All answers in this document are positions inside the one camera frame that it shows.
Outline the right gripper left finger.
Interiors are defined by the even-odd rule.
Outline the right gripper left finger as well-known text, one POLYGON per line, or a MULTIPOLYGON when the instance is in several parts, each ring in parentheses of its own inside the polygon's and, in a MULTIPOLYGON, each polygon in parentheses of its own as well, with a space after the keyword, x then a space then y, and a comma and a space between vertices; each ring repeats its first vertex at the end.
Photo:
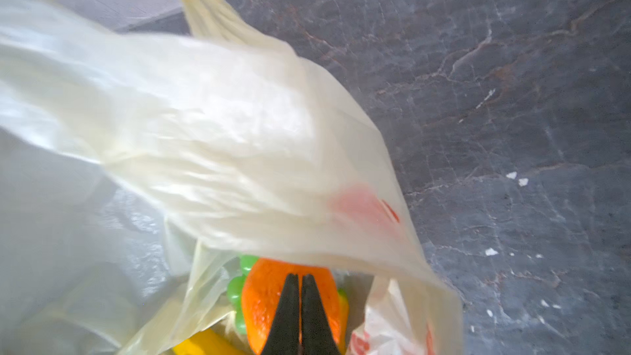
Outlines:
POLYGON ((289 274, 284 282, 274 320, 261 355, 297 355, 300 348, 299 278, 289 274))

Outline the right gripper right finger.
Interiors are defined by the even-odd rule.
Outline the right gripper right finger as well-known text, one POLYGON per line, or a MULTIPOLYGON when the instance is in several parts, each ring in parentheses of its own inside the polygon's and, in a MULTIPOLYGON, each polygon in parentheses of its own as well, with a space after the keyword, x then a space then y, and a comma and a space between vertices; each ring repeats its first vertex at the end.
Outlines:
POLYGON ((315 278, 302 278, 302 353, 305 355, 340 355, 335 343, 315 278))

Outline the orange fake fruit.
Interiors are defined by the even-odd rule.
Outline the orange fake fruit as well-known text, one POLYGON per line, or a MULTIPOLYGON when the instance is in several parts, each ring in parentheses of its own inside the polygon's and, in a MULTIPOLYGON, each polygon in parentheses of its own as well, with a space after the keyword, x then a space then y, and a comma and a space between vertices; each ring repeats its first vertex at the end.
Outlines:
POLYGON ((247 264, 243 258, 242 268, 245 281, 240 302, 247 339, 254 353, 260 354, 266 344, 288 274, 297 274, 301 277, 311 274, 314 277, 335 343, 339 348, 343 348, 348 302, 340 296, 329 269, 266 258, 258 258, 251 264, 247 264))

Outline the yellow fake banana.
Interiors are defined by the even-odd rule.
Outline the yellow fake banana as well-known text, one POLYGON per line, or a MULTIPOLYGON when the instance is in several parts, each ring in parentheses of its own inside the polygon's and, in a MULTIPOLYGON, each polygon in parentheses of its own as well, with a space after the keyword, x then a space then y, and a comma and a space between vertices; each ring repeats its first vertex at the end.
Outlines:
POLYGON ((172 350, 175 355, 246 355, 211 329, 198 332, 172 350))

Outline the cream plastic bag fruit print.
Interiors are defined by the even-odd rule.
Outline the cream plastic bag fruit print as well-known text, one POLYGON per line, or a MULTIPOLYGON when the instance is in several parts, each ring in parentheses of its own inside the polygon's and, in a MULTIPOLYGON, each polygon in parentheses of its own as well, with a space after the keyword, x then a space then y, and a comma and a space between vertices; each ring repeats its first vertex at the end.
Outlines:
POLYGON ((386 143, 351 94, 225 0, 191 36, 1 0, 1 351, 251 353, 241 255, 329 269, 348 354, 463 353, 386 143))

